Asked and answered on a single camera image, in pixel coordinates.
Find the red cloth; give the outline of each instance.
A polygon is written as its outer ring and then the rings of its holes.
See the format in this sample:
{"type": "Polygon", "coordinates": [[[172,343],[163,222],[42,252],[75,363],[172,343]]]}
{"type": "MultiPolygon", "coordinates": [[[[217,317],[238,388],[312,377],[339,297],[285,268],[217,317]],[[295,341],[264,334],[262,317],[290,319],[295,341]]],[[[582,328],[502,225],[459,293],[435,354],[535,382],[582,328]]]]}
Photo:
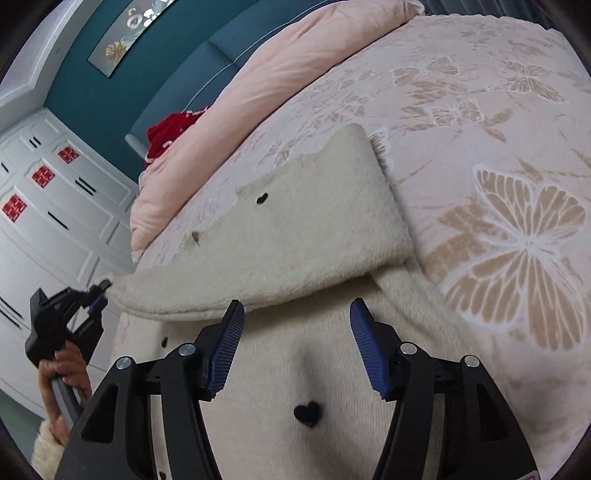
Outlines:
{"type": "Polygon", "coordinates": [[[144,159],[144,167],[148,168],[154,159],[162,155],[207,109],[208,107],[199,112],[172,113],[155,127],[148,128],[147,136],[150,149],[144,159]]]}

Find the heart-shaped button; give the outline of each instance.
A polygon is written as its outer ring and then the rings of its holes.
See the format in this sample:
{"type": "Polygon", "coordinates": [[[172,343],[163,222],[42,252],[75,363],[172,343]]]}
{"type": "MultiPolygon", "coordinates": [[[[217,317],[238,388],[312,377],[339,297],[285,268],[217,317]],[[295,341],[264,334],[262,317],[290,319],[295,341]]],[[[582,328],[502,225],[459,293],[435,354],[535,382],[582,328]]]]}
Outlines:
{"type": "Polygon", "coordinates": [[[322,407],[318,402],[311,401],[307,405],[298,405],[294,408],[296,419],[307,427],[315,427],[322,418],[322,407]]]}

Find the red double happiness sticker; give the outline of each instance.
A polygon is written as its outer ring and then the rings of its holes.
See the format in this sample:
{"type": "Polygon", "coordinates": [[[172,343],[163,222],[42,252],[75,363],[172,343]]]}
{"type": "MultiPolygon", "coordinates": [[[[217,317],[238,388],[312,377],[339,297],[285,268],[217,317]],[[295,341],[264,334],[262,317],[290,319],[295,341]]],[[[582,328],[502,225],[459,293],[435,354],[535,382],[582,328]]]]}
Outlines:
{"type": "Polygon", "coordinates": [[[60,157],[66,163],[72,163],[75,159],[80,157],[80,154],[72,147],[62,148],[57,156],[60,157]]]}
{"type": "Polygon", "coordinates": [[[6,215],[11,222],[16,222],[21,213],[25,211],[27,204],[22,201],[18,195],[12,195],[2,207],[2,213],[6,215]]]}
{"type": "Polygon", "coordinates": [[[49,167],[43,165],[39,167],[39,169],[31,176],[31,178],[37,185],[44,189],[55,176],[56,174],[53,173],[49,167]]]}

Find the pink comforter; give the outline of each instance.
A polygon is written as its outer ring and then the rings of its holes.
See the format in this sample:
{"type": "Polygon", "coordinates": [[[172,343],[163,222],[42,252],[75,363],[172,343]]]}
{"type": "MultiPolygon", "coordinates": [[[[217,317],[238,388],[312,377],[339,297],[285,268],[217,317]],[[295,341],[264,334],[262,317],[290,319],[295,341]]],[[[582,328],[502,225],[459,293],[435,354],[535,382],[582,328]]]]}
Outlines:
{"type": "Polygon", "coordinates": [[[268,40],[202,118],[142,175],[131,210],[135,257],[271,113],[333,66],[418,14],[404,0],[320,8],[268,40]]]}

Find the butterfly pattern bedspread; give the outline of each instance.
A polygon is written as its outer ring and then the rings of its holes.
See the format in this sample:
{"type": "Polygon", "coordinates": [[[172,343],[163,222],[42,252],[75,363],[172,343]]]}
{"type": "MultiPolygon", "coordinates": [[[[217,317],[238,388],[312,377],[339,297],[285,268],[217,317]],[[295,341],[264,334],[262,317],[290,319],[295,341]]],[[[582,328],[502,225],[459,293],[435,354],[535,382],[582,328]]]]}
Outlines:
{"type": "MultiPolygon", "coordinates": [[[[550,479],[591,420],[590,112],[591,79],[560,33],[418,17],[263,122],[139,269],[170,262],[187,231],[228,212],[238,186],[362,124],[426,273],[499,368],[550,479]]],[[[161,341],[156,323],[123,316],[114,356],[158,356],[161,341]]]]}

